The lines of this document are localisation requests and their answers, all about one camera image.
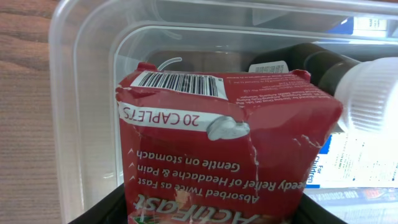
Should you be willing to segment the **blue fever patch packet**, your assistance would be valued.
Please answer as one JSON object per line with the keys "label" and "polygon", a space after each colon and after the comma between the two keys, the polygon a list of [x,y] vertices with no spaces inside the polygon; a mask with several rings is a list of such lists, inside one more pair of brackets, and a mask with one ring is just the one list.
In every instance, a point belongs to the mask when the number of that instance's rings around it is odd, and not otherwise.
{"label": "blue fever patch packet", "polygon": [[[316,43],[359,61],[397,56],[397,21],[350,17],[330,31],[353,40]],[[305,193],[346,223],[397,223],[397,143],[333,133]]]}

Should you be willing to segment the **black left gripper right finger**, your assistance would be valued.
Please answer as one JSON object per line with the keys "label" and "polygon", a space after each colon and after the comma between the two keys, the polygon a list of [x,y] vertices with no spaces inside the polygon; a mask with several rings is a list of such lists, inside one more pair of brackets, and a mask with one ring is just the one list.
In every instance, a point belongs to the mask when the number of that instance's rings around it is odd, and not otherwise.
{"label": "black left gripper right finger", "polygon": [[347,224],[303,194],[291,224]]}

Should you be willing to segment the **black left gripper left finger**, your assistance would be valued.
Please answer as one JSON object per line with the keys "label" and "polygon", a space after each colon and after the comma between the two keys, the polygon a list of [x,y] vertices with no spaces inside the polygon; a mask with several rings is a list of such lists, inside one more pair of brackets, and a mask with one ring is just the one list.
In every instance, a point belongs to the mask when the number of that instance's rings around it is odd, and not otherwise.
{"label": "black left gripper left finger", "polygon": [[127,224],[124,185],[121,184],[92,208],[68,224]]}

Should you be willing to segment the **black tube with white cap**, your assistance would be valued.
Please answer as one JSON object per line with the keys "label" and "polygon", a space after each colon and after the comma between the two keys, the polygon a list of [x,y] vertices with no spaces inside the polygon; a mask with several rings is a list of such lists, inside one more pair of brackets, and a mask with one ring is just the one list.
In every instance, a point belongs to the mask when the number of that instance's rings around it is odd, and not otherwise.
{"label": "black tube with white cap", "polygon": [[302,43],[257,56],[249,72],[305,70],[310,82],[343,104],[344,132],[393,135],[397,132],[397,57],[366,62],[316,44]]}

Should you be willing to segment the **red Panadol box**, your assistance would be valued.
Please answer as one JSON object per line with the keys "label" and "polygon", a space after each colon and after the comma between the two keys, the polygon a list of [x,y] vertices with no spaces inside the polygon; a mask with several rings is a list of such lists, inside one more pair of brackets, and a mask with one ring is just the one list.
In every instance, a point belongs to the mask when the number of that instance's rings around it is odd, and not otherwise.
{"label": "red Panadol box", "polygon": [[303,70],[141,63],[115,97],[129,223],[290,223],[343,111]]}

